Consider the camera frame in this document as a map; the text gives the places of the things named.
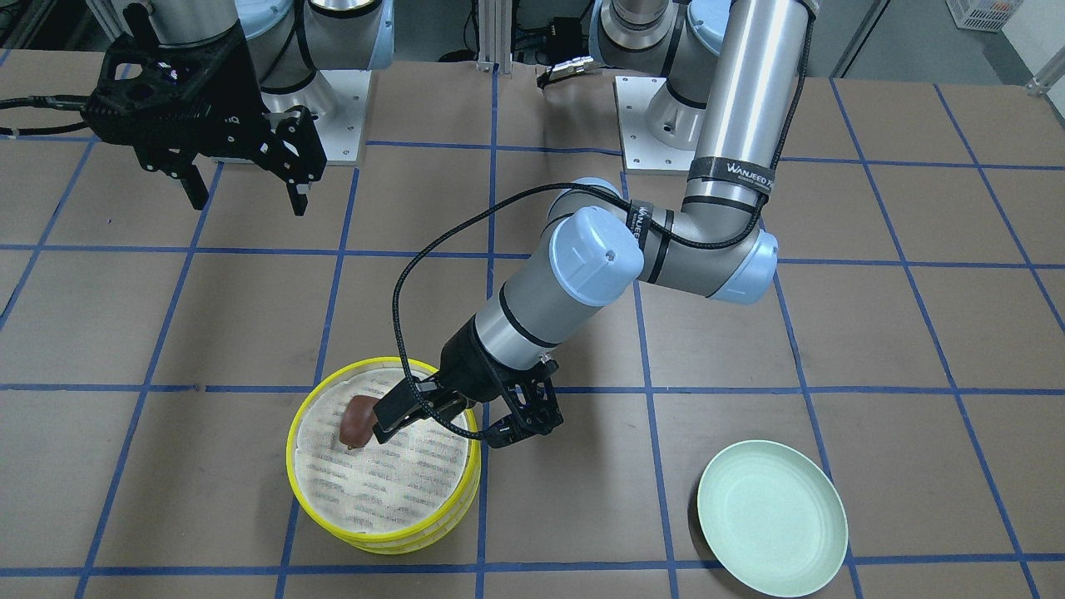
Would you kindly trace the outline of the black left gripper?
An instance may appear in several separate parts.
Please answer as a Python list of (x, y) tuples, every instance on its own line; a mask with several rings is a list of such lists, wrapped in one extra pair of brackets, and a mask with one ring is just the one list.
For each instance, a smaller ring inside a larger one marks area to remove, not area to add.
[(563, 424), (562, 410), (552, 384), (558, 365), (536, 355), (532, 367), (517, 370), (499, 363), (484, 349), (475, 323), (468, 321), (442, 349), (440, 369), (429, 379), (417, 381), (421, 396), (402, 379), (374, 406), (377, 443), (386, 444), (403, 428), (419, 420), (441, 418), (453, 423), (473, 404), (503, 399), (509, 412), (484, 430), (484, 443), (506, 448), (532, 436), (544, 435)]

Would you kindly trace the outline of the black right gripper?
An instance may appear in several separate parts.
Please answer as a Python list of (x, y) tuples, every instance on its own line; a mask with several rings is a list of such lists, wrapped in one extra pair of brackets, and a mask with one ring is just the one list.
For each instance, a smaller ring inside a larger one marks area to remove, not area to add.
[(250, 161), (285, 184), (297, 217), (326, 166), (308, 107), (271, 113), (239, 22), (215, 37), (174, 46), (149, 20), (111, 43), (84, 122), (106, 143), (136, 149), (141, 166), (173, 175), (191, 208), (210, 198), (198, 155)]

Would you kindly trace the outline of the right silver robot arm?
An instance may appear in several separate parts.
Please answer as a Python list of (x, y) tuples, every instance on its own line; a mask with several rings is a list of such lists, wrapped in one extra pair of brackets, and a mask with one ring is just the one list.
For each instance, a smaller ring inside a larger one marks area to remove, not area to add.
[(342, 101), (326, 72), (380, 71), (394, 56), (392, 1), (114, 1), (119, 34), (80, 115), (201, 210), (198, 156), (278, 177), (292, 210), (328, 163), (322, 131)]

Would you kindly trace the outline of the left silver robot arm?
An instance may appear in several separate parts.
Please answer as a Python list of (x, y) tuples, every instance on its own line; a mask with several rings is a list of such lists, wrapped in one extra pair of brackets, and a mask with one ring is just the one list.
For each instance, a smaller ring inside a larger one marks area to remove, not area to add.
[(636, 280), (736, 304), (775, 277), (761, 209), (803, 88), (817, 1), (597, 1), (594, 64), (616, 79), (625, 169), (684, 175), (678, 209), (593, 178), (555, 185), (540, 243), (443, 346), (438, 372), (354, 399), (339, 439), (387, 443), (419, 418), (494, 448), (562, 424), (552, 350)]

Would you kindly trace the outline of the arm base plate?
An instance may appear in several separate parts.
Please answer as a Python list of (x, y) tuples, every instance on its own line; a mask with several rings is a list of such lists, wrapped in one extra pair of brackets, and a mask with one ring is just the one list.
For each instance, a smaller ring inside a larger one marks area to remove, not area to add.
[(325, 166), (356, 166), (368, 113), (372, 72), (318, 71), (293, 91), (260, 88), (259, 124), (226, 117), (223, 132), (201, 153), (224, 162), (255, 163), (281, 174), (304, 171), (316, 181)]
[(615, 78), (617, 125), (630, 175), (678, 176), (697, 158), (714, 76)]

